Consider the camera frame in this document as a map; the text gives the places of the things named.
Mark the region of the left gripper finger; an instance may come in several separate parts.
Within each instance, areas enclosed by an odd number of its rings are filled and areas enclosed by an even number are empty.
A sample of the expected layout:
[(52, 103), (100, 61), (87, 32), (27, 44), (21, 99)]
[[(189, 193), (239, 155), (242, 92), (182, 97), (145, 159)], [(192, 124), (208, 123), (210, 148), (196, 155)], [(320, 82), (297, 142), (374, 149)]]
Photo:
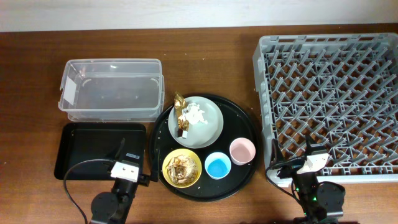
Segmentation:
[(150, 180), (153, 182), (159, 181), (159, 155), (158, 149), (155, 149), (151, 155)]
[(115, 156), (114, 156), (114, 159), (115, 159), (116, 161), (117, 161), (117, 160), (119, 159), (119, 157), (120, 157), (121, 151), (122, 151), (123, 148), (124, 148), (124, 144), (125, 144), (125, 139), (122, 138), (122, 140), (121, 140), (121, 142), (120, 142), (120, 144), (119, 144), (118, 150), (116, 151)]

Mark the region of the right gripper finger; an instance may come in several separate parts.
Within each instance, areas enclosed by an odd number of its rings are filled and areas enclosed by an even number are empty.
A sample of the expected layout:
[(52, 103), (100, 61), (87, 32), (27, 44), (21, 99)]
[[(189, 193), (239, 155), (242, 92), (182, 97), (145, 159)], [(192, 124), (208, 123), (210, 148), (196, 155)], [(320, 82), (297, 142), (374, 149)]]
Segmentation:
[(273, 139), (271, 146), (272, 146), (272, 155), (271, 155), (270, 165), (272, 167), (274, 167), (274, 166), (276, 167), (277, 164), (280, 164), (281, 162), (284, 161), (284, 156), (283, 156), (283, 154), (282, 154), (282, 152), (280, 150), (278, 140)]
[(320, 145), (315, 142), (311, 135), (305, 136), (306, 150), (305, 152), (315, 152), (320, 150)]

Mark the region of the yellow bowl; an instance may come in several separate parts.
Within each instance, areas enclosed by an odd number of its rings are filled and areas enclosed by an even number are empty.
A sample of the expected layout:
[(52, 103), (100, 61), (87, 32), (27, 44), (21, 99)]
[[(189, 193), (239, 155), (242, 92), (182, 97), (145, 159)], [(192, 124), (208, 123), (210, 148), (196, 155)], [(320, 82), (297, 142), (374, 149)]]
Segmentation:
[[(197, 166), (198, 166), (198, 176), (196, 177), (196, 179), (194, 180), (193, 183), (191, 183), (191, 184), (189, 184), (189, 185), (186, 185), (186, 186), (175, 185), (175, 184), (170, 180), (170, 178), (169, 178), (169, 176), (168, 176), (168, 174), (167, 174), (167, 168), (166, 168), (166, 167), (167, 167), (169, 161), (171, 160), (171, 158), (176, 157), (176, 156), (179, 156), (179, 155), (184, 155), (184, 156), (191, 157), (191, 158), (196, 162), (196, 164), (197, 164)], [(171, 186), (173, 186), (173, 187), (180, 188), (180, 189), (181, 189), (181, 188), (190, 187), (190, 186), (192, 186), (193, 184), (195, 184), (195, 183), (199, 180), (199, 178), (200, 178), (200, 176), (201, 176), (201, 173), (202, 173), (202, 164), (201, 164), (201, 160), (200, 160), (200, 158), (199, 158), (193, 151), (191, 151), (191, 150), (189, 150), (189, 149), (176, 149), (176, 150), (173, 150), (172, 152), (170, 152), (169, 154), (167, 154), (166, 157), (165, 157), (165, 159), (163, 160), (163, 164), (162, 164), (162, 175), (163, 175), (164, 179), (166, 180), (166, 182), (167, 182), (168, 184), (170, 184)]]

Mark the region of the food scraps and rice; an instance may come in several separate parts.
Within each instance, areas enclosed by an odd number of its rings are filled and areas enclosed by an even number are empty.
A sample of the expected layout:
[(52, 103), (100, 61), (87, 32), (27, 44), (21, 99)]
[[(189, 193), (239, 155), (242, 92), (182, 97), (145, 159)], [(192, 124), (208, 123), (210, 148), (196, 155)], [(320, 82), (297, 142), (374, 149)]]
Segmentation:
[(189, 185), (193, 183), (198, 176), (198, 166), (196, 162), (188, 156), (179, 155), (171, 158), (166, 168), (170, 180), (175, 185)]

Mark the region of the pink cup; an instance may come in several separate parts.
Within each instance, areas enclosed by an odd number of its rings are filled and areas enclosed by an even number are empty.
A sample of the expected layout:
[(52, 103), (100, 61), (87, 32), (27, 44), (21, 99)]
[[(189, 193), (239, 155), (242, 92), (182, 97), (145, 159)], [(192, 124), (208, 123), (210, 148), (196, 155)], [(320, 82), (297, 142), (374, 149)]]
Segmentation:
[(237, 138), (229, 146), (229, 153), (234, 164), (242, 166), (251, 162), (256, 155), (256, 147), (247, 138)]

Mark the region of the grey ceramic plate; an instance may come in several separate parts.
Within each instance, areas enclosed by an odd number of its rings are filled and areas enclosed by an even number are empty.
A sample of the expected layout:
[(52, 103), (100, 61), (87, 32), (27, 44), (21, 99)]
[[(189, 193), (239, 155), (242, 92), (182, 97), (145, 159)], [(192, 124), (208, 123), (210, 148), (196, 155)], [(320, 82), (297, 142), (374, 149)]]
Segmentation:
[(187, 148), (199, 149), (213, 144), (220, 136), (224, 119), (223, 114), (213, 101), (201, 96), (191, 96), (186, 98), (187, 103), (196, 103), (199, 105), (200, 110), (203, 110), (203, 118), (208, 122), (204, 124), (198, 122), (194, 125), (189, 125), (186, 138), (178, 138), (178, 124), (175, 109), (169, 114), (168, 126), (172, 137), (181, 145)]

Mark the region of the blue cup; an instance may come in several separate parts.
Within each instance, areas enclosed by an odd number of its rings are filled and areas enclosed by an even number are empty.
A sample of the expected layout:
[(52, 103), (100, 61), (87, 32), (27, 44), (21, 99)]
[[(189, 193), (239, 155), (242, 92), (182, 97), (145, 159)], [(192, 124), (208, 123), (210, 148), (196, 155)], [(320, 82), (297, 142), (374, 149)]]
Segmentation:
[(231, 161), (222, 152), (213, 152), (205, 159), (206, 173), (215, 180), (226, 177), (231, 171)]

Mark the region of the white tissue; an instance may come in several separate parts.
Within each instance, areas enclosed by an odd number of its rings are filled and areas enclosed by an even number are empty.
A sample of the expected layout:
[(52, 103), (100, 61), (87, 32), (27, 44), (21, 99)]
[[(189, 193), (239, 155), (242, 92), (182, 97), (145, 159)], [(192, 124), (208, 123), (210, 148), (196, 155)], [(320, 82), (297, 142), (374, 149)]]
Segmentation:
[(190, 125), (196, 125), (198, 123), (208, 124), (208, 121), (203, 117), (204, 113), (205, 112), (200, 109), (200, 105), (197, 103), (190, 103), (182, 110), (183, 119), (188, 121)]

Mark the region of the gold candy wrapper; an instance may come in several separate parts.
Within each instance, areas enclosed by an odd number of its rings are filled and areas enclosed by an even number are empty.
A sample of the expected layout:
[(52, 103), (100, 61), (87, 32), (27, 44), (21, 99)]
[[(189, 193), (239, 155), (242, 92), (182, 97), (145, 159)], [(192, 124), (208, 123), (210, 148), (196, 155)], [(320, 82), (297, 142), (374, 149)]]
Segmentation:
[(185, 110), (187, 109), (187, 102), (185, 98), (179, 93), (175, 92), (174, 109), (177, 119), (177, 137), (186, 139), (188, 135), (189, 122), (185, 117)]

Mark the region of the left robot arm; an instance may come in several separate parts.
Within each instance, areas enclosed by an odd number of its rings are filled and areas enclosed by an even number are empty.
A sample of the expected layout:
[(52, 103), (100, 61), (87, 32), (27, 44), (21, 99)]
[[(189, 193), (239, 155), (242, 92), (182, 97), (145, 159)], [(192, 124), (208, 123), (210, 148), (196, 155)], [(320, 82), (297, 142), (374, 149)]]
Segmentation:
[(107, 173), (114, 179), (109, 192), (101, 192), (91, 203), (91, 223), (125, 223), (138, 186), (149, 186), (159, 181), (159, 163), (156, 161), (150, 174), (143, 173), (143, 149), (125, 147), (125, 139), (108, 154), (111, 160)]

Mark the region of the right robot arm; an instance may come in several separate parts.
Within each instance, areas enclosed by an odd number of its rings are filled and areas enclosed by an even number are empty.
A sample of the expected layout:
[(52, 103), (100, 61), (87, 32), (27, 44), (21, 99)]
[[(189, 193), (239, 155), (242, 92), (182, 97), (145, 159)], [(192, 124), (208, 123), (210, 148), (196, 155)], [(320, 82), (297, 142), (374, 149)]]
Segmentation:
[(345, 188), (334, 182), (318, 181), (317, 172), (326, 166), (329, 153), (309, 135), (305, 143), (304, 155), (287, 160), (279, 149), (278, 140), (272, 141), (274, 159), (266, 170), (276, 170), (280, 179), (291, 178), (291, 192), (282, 190), (270, 177), (266, 179), (301, 206), (304, 216), (294, 218), (294, 223), (338, 223), (343, 216)]

